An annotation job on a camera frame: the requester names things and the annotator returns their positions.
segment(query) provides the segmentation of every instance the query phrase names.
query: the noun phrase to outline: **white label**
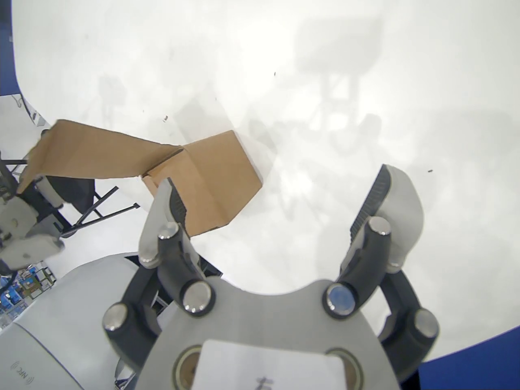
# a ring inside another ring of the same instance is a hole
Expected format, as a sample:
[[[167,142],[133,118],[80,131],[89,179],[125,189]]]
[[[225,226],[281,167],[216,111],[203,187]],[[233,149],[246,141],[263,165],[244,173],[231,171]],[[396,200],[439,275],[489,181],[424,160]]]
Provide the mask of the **white label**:
[[[335,356],[207,340],[193,390],[346,390]]]

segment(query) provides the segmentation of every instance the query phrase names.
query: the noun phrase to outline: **brown cardboard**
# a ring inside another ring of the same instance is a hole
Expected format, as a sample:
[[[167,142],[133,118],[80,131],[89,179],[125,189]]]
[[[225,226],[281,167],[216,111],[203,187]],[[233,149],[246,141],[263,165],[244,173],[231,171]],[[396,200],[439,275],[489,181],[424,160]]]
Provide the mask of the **brown cardboard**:
[[[227,225],[262,187],[233,131],[178,146],[66,120],[30,151],[19,192],[39,175],[141,175],[152,195],[170,177],[186,206],[190,236]]]

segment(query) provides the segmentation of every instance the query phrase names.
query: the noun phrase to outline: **box flap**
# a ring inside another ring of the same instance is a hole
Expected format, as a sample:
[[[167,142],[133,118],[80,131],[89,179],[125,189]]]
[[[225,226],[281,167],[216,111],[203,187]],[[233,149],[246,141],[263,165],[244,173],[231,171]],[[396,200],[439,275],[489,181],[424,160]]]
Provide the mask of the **box flap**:
[[[186,206],[186,232],[190,236],[202,234],[229,223],[226,213],[215,200],[208,181],[201,176],[191,156],[182,150],[143,176],[151,193],[165,178],[170,177]]]
[[[136,177],[181,148],[62,119],[29,152],[18,192],[38,175]]]
[[[229,223],[262,187],[233,131],[223,132],[184,149]]]

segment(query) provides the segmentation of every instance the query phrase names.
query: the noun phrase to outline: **white table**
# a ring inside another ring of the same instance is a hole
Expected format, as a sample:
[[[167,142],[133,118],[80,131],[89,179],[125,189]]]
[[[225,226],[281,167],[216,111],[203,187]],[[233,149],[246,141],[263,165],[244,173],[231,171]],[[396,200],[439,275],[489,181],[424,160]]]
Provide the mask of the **white table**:
[[[193,242],[249,291],[335,278],[380,165],[405,170],[433,358],[519,324],[518,2],[13,0],[16,72],[51,124],[164,143],[234,128],[264,187]],[[386,311],[364,308],[375,329]]]

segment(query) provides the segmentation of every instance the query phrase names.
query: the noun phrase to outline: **blue wall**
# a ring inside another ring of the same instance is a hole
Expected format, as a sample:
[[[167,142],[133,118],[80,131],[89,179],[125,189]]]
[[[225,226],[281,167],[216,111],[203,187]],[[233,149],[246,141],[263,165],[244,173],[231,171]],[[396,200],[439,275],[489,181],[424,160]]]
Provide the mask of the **blue wall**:
[[[11,0],[0,0],[0,95],[20,93],[11,37]]]
[[[421,387],[520,388],[520,327],[481,344],[423,364]]]

